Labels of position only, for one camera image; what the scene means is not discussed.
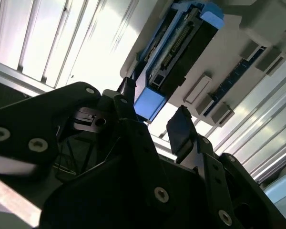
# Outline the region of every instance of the ceiling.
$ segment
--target ceiling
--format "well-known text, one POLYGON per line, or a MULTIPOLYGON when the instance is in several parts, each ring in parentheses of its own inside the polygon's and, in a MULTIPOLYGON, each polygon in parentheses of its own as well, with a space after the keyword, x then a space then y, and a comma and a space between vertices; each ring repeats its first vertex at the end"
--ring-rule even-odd
MULTIPOLYGON (((161 0, 0 0, 0 82, 35 96, 77 81, 116 90, 120 69, 161 0)), ((222 1, 230 4, 254 1, 222 1)), ((167 104, 149 130, 169 152, 167 104)), ((193 117, 217 154, 234 154, 258 180, 286 159, 286 61, 266 76, 222 127, 193 117)))

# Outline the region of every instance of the blue plastic part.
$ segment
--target blue plastic part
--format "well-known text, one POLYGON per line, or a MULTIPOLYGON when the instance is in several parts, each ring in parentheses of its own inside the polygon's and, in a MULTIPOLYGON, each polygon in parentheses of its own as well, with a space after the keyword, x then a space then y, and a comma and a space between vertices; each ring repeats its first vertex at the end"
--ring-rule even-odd
POLYGON ((140 97, 134 103, 136 113, 152 121, 164 106, 166 99, 152 89, 145 87, 140 97))
POLYGON ((172 8, 186 12, 191 5, 194 5, 201 10, 200 18, 202 20, 213 25, 217 29, 221 29, 224 26, 224 13, 222 9, 213 2, 186 1, 174 3, 172 8))
MULTIPOLYGON (((217 29, 220 29, 224 25, 224 20, 223 20, 224 15, 222 13, 222 10, 214 3, 205 3, 199 1, 184 1, 179 3, 173 3, 171 5, 171 8, 177 10, 177 13, 173 18, 171 24, 167 28, 161 41, 157 45, 157 48, 153 52, 153 55, 149 58, 148 63, 146 64, 140 76, 136 80, 137 87, 135 89, 134 107, 137 114, 141 115, 142 117, 146 118, 149 121, 152 121, 157 116, 157 114, 160 112, 160 110, 167 102, 167 98, 149 88, 148 86, 149 71, 152 68, 154 62, 157 60, 158 55, 161 53, 161 50, 165 46, 165 43, 169 39, 170 35, 174 32, 183 13, 187 12, 192 5, 194 5, 196 8, 200 10, 201 12, 200 18, 202 20, 210 23, 217 29)), ((148 42, 148 45, 140 54, 140 61, 142 61, 145 58, 149 50, 149 47, 152 44, 163 21, 164 19, 160 22, 155 33, 153 34, 152 39, 148 42)))
POLYGON ((208 2, 204 5, 200 13, 200 18, 217 29, 221 29, 225 24, 222 9, 212 2, 208 2))
POLYGON ((274 204, 286 197, 286 175, 269 185, 265 193, 274 204))

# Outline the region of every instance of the blue bracket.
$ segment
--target blue bracket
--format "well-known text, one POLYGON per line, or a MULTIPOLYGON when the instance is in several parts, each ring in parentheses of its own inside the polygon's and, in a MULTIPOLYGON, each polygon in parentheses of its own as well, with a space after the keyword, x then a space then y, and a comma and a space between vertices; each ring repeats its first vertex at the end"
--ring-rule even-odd
MULTIPOLYGON (((212 2, 202 3, 199 1, 181 1, 178 3, 173 3, 171 5, 171 9, 177 10, 176 15, 171 21, 161 41, 157 45, 156 50, 149 58, 148 63, 145 65, 144 69, 141 71, 140 76, 136 80, 137 87, 135 89, 134 108, 138 115, 144 117, 149 121, 152 121, 157 116, 157 114, 163 108, 168 99, 167 97, 165 97, 165 95, 162 95, 161 93, 149 87, 148 85, 149 70, 152 67, 153 63, 157 60, 158 55, 161 53, 161 50, 165 45, 165 43, 167 42, 167 40, 169 39, 170 35, 174 32, 180 18, 182 17, 184 12, 187 12, 190 9, 191 6, 195 6, 196 8, 199 9, 200 11, 199 17, 202 20, 206 21, 207 23, 211 24, 217 29, 222 28, 224 25, 224 14, 222 10, 212 2)), ((140 62, 143 61, 143 59, 145 58, 150 45, 152 44, 155 36, 157 35, 157 32, 159 31, 164 21, 164 18, 158 25, 148 45, 140 53, 140 58, 139 58, 140 62)))
POLYGON ((191 5, 194 5, 201 10, 200 18, 202 20, 213 25, 217 29, 221 29, 224 26, 224 13, 222 9, 213 2, 202 3, 199 1, 187 1, 174 3, 172 8, 186 12, 191 5))

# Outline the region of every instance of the black cable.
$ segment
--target black cable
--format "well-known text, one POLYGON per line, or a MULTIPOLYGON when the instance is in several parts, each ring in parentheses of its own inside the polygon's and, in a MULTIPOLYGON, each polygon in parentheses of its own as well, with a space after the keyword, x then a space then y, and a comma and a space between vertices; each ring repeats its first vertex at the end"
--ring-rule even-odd
POLYGON ((92 154, 92 150, 93 150, 93 143, 91 142, 89 145, 89 149, 87 151, 87 154, 86 154, 86 158, 85 158, 84 163, 82 165, 81 174, 86 171, 89 159, 90 159, 91 154, 92 154))
POLYGON ((73 150, 72 150, 72 147, 71 147, 71 144, 70 144, 69 140, 67 140, 67 147, 69 149, 69 153, 70 153, 70 156, 71 156, 71 161, 72 161, 72 163, 74 165, 75 173, 78 174, 79 173, 79 169, 77 167, 77 163, 75 161, 75 157, 74 157, 73 150))

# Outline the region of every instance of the blue connector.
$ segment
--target blue connector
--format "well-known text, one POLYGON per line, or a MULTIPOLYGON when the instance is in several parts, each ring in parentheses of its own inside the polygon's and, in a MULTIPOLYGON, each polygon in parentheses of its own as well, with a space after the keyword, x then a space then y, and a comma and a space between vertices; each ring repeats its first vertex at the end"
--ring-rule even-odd
POLYGON ((217 29, 224 26, 224 13, 222 9, 213 2, 185 1, 174 3, 172 8, 187 11, 191 5, 200 9, 200 18, 213 25, 217 29))

